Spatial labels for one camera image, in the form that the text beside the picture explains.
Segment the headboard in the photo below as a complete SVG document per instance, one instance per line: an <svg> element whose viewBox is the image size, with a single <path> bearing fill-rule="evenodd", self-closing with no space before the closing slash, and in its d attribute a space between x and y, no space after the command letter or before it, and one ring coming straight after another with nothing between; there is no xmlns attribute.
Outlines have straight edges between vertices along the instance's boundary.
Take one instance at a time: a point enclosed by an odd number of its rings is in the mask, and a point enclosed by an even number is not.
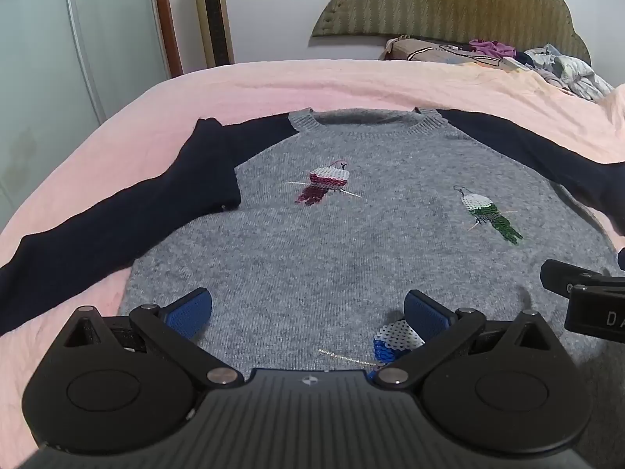
<svg viewBox="0 0 625 469"><path fill-rule="evenodd" d="M590 62L564 0L331 0L312 35L499 40L519 50L552 43Z"/></svg>

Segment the brown wooden trim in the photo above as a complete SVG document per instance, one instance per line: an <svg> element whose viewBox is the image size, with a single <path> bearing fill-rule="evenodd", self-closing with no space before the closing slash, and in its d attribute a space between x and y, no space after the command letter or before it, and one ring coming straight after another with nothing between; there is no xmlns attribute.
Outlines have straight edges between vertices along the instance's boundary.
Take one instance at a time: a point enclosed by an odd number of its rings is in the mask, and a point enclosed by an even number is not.
<svg viewBox="0 0 625 469"><path fill-rule="evenodd" d="M178 52L176 33L174 32L174 18L171 15L170 0L156 0L158 19L161 23L162 41L165 45L165 55L170 66L171 77L182 75L182 62Z"/></svg>

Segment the red sequin tail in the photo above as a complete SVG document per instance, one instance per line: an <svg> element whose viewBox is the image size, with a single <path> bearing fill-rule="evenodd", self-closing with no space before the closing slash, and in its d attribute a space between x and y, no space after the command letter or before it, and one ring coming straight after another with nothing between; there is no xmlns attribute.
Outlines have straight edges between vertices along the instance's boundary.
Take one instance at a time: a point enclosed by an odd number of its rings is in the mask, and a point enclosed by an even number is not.
<svg viewBox="0 0 625 469"><path fill-rule="evenodd" d="M326 195L329 189L318 187L315 185L308 185L301 194L299 194L298 200L296 202L305 202L307 206L318 203L323 196Z"/></svg>

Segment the white circular logo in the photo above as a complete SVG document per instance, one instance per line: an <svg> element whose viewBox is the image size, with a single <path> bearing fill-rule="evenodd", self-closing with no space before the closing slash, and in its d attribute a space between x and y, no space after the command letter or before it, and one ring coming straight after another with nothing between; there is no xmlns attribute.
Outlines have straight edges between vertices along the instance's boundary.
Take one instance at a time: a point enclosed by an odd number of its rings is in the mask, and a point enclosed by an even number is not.
<svg viewBox="0 0 625 469"><path fill-rule="evenodd" d="M319 380L315 376L308 376L302 379L302 382L306 386L313 386L313 385L316 385L319 382Z"/></svg>

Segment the pink bed sheet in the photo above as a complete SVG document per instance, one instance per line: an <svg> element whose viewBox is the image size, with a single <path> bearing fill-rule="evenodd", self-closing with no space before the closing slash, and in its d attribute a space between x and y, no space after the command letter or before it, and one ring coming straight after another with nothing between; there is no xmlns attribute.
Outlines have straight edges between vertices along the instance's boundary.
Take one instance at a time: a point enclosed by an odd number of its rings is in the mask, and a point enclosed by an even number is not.
<svg viewBox="0 0 625 469"><path fill-rule="evenodd" d="M599 163L625 161L625 86L600 104L570 97L533 72L475 64L316 60L239 64L155 86L108 120L18 209L0 234L0 265L24 235L57 226L141 180L162 173L198 118L223 124L312 107L480 111L514 121ZM625 246L595 213L616 248ZM21 395L58 330L80 305L115 315L129 270L102 280L0 338L0 467L11 469L36 446Z"/></svg>

